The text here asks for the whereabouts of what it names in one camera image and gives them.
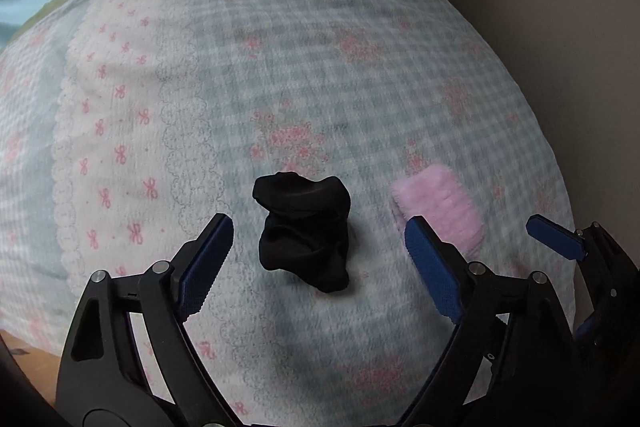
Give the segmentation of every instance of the bed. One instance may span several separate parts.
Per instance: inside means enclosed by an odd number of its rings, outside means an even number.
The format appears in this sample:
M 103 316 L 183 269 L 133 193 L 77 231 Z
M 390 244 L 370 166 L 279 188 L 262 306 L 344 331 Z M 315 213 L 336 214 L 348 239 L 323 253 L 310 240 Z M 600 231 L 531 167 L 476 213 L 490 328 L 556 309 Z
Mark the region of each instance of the bed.
M 0 328 L 32 346 L 60 353 L 93 270 L 140 272 L 225 212 L 234 249 L 186 327 L 237 413 L 394 422 L 452 330 L 404 251 L 389 190 L 434 162 L 482 216 L 465 257 L 545 271 L 574 321 L 574 263 L 524 230 L 533 213 L 574 226 L 554 152 L 448 0 L 55 0 L 0 67 Z M 278 170 L 350 190 L 346 292 L 261 270 L 251 188 Z M 142 324 L 136 336 L 168 397 Z M 470 397 L 487 378 L 483 367 Z

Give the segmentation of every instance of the metal screw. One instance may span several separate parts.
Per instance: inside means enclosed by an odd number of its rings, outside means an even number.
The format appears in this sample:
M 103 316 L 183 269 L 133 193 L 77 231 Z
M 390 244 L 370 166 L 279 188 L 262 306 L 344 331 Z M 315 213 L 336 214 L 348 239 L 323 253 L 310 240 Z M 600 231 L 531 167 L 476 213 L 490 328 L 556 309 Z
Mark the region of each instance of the metal screw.
M 154 273 L 164 273 L 169 270 L 169 261 L 156 261 L 151 267 Z
M 469 263 L 469 271 L 473 275 L 482 275 L 484 272 L 486 272 L 486 268 L 482 263 Z
M 107 277 L 107 272 L 104 270 L 97 270 L 91 274 L 91 280 L 93 282 L 100 282 L 105 277 Z
M 542 272 L 533 272 L 533 280 L 538 284 L 545 284 L 547 281 L 546 275 Z

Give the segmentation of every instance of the pink fuzzy towel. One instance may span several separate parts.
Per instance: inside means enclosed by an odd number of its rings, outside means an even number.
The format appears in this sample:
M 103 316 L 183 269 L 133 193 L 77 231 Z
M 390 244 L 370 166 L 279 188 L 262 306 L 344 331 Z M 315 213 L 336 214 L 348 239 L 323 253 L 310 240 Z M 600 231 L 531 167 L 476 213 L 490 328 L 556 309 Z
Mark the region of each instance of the pink fuzzy towel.
M 478 209 L 455 172 L 433 164 L 410 178 L 391 185 L 404 218 L 422 216 L 445 243 L 468 253 L 484 238 Z

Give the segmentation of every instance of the blue gripper pad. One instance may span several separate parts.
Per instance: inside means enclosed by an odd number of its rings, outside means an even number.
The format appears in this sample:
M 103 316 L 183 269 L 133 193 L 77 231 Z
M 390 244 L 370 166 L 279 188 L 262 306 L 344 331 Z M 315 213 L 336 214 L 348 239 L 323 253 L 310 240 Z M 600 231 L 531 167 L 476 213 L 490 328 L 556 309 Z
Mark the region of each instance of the blue gripper pad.
M 527 233 L 546 247 L 570 261 L 582 261 L 586 253 L 582 240 L 574 232 L 556 225 L 546 217 L 535 214 L 527 221 Z
M 574 339 L 581 339 L 583 336 L 589 333 L 589 331 L 591 331 L 592 327 L 593 327 L 593 313 L 589 315 L 580 326 L 578 326 L 577 330 L 575 330 Z
M 430 239 L 417 218 L 412 217 L 407 222 L 404 228 L 404 245 L 440 315 L 449 317 L 454 324 L 458 324 L 464 314 L 460 283 L 440 256 L 434 240 L 437 241 L 437 238 Z
M 225 214 L 216 214 L 200 236 L 185 243 L 174 256 L 174 309 L 180 322 L 202 308 L 233 242 L 233 221 Z

